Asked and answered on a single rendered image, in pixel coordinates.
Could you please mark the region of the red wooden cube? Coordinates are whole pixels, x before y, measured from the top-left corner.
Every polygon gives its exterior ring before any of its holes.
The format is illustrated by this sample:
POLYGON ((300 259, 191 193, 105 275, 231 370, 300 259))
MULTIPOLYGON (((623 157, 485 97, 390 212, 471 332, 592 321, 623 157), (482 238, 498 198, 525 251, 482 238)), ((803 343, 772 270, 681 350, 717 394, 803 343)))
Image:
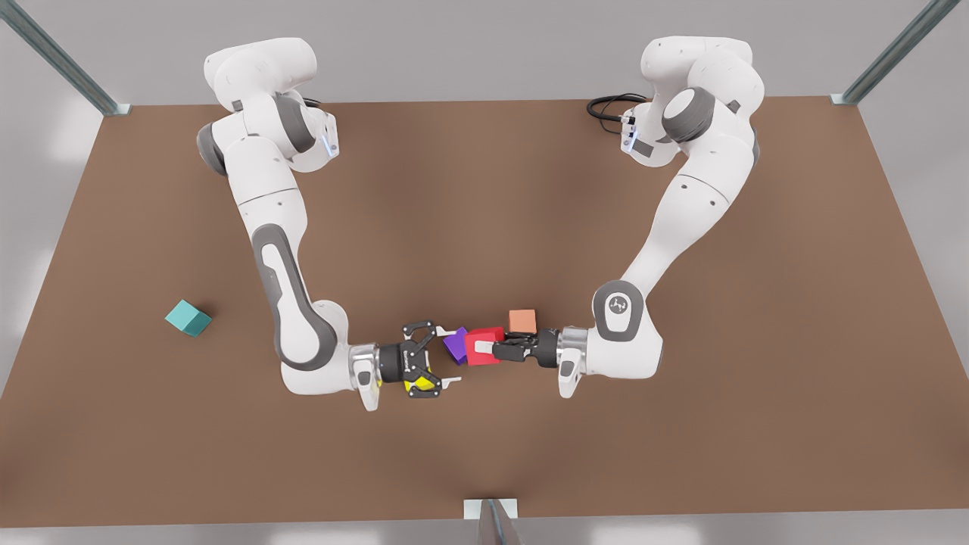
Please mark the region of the red wooden cube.
POLYGON ((468 366, 485 366, 499 363, 494 356, 494 344, 504 341, 505 332, 501 327, 482 328, 467 332, 464 338, 468 366))

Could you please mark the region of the teal wooden cube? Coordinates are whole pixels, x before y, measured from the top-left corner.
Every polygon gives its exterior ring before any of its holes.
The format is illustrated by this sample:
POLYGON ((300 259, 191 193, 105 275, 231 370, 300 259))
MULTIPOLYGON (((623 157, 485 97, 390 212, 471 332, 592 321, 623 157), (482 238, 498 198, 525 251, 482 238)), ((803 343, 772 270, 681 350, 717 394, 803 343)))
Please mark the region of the teal wooden cube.
POLYGON ((193 338, 204 331, 212 321, 210 316, 185 300, 180 300, 165 316, 165 320, 177 330, 193 338))

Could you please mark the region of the silver frame post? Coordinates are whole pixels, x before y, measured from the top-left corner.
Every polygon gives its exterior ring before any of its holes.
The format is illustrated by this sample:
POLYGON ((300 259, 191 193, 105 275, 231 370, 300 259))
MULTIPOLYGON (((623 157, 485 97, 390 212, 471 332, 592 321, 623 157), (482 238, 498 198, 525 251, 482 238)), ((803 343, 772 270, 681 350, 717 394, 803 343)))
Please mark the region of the silver frame post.
POLYGON ((115 101, 17 1, 0 0, 0 20, 3 20, 21 40, 30 45, 101 115, 121 117, 121 115, 130 114, 131 104, 115 101))
POLYGON ((467 499, 463 518, 478 521, 477 545, 524 545, 516 530, 519 516, 517 499, 467 499))
POLYGON ((929 0, 920 10, 920 13, 879 53, 868 68, 844 92, 828 96, 830 103, 835 104, 835 106, 839 106, 839 104, 857 106, 861 103, 960 3, 962 3, 962 0, 929 0))

